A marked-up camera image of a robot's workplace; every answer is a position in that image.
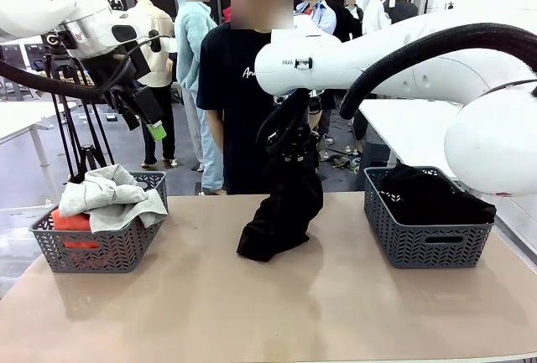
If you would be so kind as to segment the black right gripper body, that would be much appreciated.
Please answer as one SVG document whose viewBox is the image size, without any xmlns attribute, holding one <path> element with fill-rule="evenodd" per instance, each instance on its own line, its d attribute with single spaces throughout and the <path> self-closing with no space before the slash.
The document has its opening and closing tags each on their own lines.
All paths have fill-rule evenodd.
<svg viewBox="0 0 537 363">
<path fill-rule="evenodd" d="M 317 133 L 309 126 L 279 128 L 268 137 L 268 155 L 285 162 L 310 162 L 315 156 Z"/>
</svg>

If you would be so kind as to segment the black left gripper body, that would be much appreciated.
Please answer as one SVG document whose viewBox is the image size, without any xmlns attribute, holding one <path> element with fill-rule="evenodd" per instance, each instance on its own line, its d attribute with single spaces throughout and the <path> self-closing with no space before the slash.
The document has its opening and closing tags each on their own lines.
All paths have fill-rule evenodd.
<svg viewBox="0 0 537 363">
<path fill-rule="evenodd" d="M 96 95 L 86 102 L 139 106 L 137 95 L 141 87 L 136 81 L 149 72 L 142 47 L 141 43 L 134 40 L 120 44 L 106 54 L 86 58 L 85 70 L 96 87 Z"/>
</svg>

